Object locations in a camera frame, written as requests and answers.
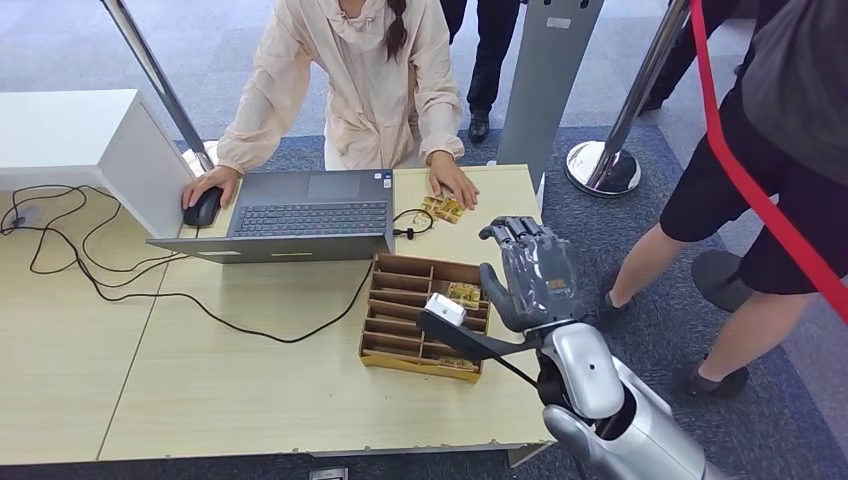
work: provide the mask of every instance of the sleeve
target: sleeve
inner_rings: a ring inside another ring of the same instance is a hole
[[[449,39],[441,4],[438,0],[427,0],[411,55],[417,79],[415,107],[421,129],[422,161],[437,150],[450,153],[454,159],[465,153],[456,135],[462,112],[459,90],[451,72]]]
[[[287,26],[292,15],[286,2],[279,2],[268,21],[236,118],[218,144],[218,165],[239,173],[268,161],[309,87],[311,59]]]

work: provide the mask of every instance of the metal pole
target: metal pole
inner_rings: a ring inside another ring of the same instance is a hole
[[[622,146],[688,16],[689,0],[669,5],[606,141],[584,142],[568,153],[565,174],[586,193],[615,198],[639,185],[639,162]]]
[[[203,146],[203,140],[200,139],[200,135],[186,115],[180,100],[174,93],[174,89],[171,88],[171,83],[162,72],[162,67],[159,66],[153,52],[150,51],[150,46],[141,36],[138,26],[123,0],[100,0],[100,2],[112,16],[112,20],[115,21],[115,25],[121,31],[121,35],[124,36],[124,40],[127,41],[127,45],[130,46],[147,78],[150,79],[150,83],[153,84],[153,88],[159,94],[159,98],[162,99],[162,103],[165,104],[165,108],[168,109],[168,113],[171,114],[171,118],[174,119],[174,123],[182,133],[189,148],[194,152],[194,156],[203,171],[208,172],[215,168],[212,160],[209,159],[206,148]]]

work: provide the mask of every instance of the table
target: table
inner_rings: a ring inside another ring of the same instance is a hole
[[[466,169],[480,191],[476,211],[445,222],[396,253],[500,268],[495,242],[477,233],[497,215],[537,217],[526,166]],[[395,211],[417,207],[425,170],[395,172]],[[226,230],[232,209],[202,235]],[[186,235],[194,235],[187,229]],[[338,315],[367,261],[168,268],[163,292],[197,296],[240,326],[290,338]],[[536,392],[492,363],[476,385],[366,368],[357,357],[365,295],[350,314],[294,345],[229,330],[180,299],[156,302],[101,459],[413,449],[515,448],[546,442]],[[497,314],[490,335],[517,340]],[[512,359],[537,371],[532,352]]]
[[[440,222],[412,241],[398,238],[396,253],[488,261],[500,271],[498,247],[477,232],[498,215],[538,220],[527,169],[466,171],[482,192],[478,209],[458,225]],[[424,170],[395,172],[396,211],[417,207],[426,193]],[[7,207],[8,199],[0,198]],[[48,213],[69,200],[55,201]],[[59,227],[79,241],[108,216],[106,205],[92,200]],[[222,210],[201,234],[225,231],[231,214]],[[357,347],[365,295],[333,327],[281,345],[230,330],[185,299],[109,304],[79,271],[29,274],[36,235],[0,238],[2,300],[15,301],[11,315],[0,310],[0,464],[475,449],[510,449],[515,464],[548,444],[536,392],[493,362],[476,385],[364,367]],[[131,265],[162,253],[144,238],[122,214],[91,250],[108,265]],[[51,241],[45,265],[68,255]],[[187,259],[129,290],[189,293],[238,325],[293,337],[339,314],[368,267],[363,261],[219,265]],[[496,313],[489,332],[518,340]],[[531,352],[511,360],[531,375],[537,371]]]
[[[28,192],[23,198],[49,193]],[[55,226],[79,244],[114,212],[114,203],[91,194],[88,206]],[[78,197],[40,202],[44,219]],[[0,193],[0,214],[11,206]],[[95,460],[141,339],[152,299],[120,304],[101,300],[79,269],[57,275],[29,273],[38,232],[0,236],[0,464]],[[122,212],[89,242],[93,257],[115,267],[161,254],[144,244],[147,233]],[[73,256],[55,235],[48,237],[37,266],[59,268]],[[126,291],[155,292],[164,267]],[[128,274],[94,269],[105,282]]]

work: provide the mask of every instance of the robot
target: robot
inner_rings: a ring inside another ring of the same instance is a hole
[[[520,344],[462,326],[465,310],[438,293],[419,327],[468,360],[493,359],[535,387],[551,435],[579,462],[615,480],[724,480],[704,449],[674,421],[669,405],[612,356],[600,332],[575,319],[569,244],[529,217],[499,217],[480,232],[501,249],[507,287],[490,264],[483,290]],[[503,357],[533,349],[531,379]]]

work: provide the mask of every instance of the woman's right hand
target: woman's right hand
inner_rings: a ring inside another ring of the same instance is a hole
[[[233,198],[236,183],[241,174],[236,170],[219,165],[212,170],[194,179],[185,190],[183,190],[183,210],[193,207],[203,192],[212,187],[220,187],[224,191],[221,195],[221,206],[226,207]]]

